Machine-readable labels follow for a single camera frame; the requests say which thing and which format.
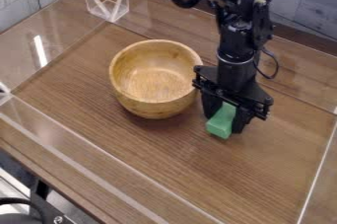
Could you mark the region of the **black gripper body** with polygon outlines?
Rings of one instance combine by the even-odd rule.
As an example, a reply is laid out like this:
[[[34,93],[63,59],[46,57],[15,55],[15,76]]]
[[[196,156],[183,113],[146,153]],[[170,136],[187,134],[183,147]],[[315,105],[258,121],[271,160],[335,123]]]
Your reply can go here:
[[[255,113],[255,117],[267,120],[271,106],[275,104],[275,99],[262,88],[256,79],[250,80],[242,89],[231,90],[219,83],[218,71],[218,66],[195,66],[194,72],[196,77],[192,80],[192,86],[200,93],[206,90],[216,94],[223,100],[223,104],[228,103],[236,108],[244,107]]]

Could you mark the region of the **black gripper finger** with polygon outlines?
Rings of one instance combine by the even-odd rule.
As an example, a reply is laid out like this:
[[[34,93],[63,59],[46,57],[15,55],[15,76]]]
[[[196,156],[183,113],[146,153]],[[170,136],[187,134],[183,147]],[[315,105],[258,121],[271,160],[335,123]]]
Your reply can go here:
[[[216,94],[210,93],[208,91],[202,91],[202,104],[203,104],[203,110],[204,115],[207,118],[211,118],[215,116],[218,111],[223,107],[223,100],[218,97]]]
[[[255,113],[244,107],[236,109],[236,115],[232,123],[232,132],[242,133],[246,126],[251,123]]]

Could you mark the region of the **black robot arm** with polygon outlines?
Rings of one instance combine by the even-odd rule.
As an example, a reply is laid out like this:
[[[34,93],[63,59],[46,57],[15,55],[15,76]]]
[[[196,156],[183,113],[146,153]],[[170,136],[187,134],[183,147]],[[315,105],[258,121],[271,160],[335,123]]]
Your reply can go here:
[[[203,0],[171,0],[184,9]],[[192,85],[202,93],[204,115],[216,116],[224,105],[235,107],[232,131],[240,133],[254,118],[267,119],[274,97],[258,83],[266,44],[274,38],[272,0],[206,0],[215,11],[220,34],[218,64],[194,67]]]

